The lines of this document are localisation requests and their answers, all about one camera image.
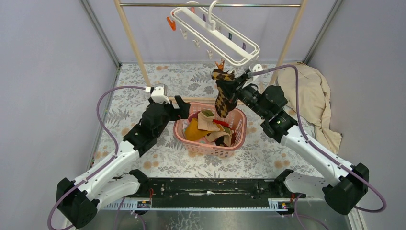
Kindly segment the brown argyle sock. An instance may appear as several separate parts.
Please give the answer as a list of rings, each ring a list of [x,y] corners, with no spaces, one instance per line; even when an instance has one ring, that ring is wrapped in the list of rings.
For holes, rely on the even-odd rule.
[[[215,80],[218,89],[218,96],[215,101],[216,112],[221,118],[226,118],[229,112],[237,106],[237,99],[233,96],[236,83],[234,82],[235,72],[214,69],[211,78]]]

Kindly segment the mustard yellow sock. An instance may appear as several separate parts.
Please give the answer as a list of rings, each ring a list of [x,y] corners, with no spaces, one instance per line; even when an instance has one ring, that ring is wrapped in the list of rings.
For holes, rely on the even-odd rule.
[[[211,132],[208,130],[198,129],[198,119],[193,118],[185,129],[185,139],[189,141],[197,141]]]

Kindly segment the red snowflake sock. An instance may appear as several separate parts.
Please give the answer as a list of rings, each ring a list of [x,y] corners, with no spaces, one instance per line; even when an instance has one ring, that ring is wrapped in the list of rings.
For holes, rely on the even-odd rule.
[[[214,119],[213,122],[216,124],[222,125],[224,127],[230,128],[229,124],[225,121]]]

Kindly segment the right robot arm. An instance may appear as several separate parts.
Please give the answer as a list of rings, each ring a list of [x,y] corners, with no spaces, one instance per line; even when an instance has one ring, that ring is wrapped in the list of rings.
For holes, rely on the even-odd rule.
[[[347,215],[368,192],[369,169],[362,163],[354,165],[335,155],[308,135],[298,120],[284,111],[288,101],[280,86],[271,85],[260,93],[255,84],[245,83],[245,73],[233,80],[217,80],[219,105],[235,108],[237,100],[263,119],[263,132],[276,142],[290,148],[316,168],[321,177],[285,170],[278,176],[275,193],[287,197],[302,193],[322,198],[337,213]]]

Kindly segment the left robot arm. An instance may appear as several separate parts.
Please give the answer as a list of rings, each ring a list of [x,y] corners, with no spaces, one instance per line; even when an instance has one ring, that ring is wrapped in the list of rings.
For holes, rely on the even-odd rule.
[[[178,108],[172,102],[156,103],[149,98],[149,105],[140,121],[124,136],[116,149],[88,171],[73,180],[62,179],[56,189],[56,208],[80,229],[89,224],[98,211],[111,202],[127,195],[142,197],[148,192],[148,183],[133,173],[111,182],[124,166],[143,156],[156,143],[170,121],[186,119],[190,103],[175,96]]]

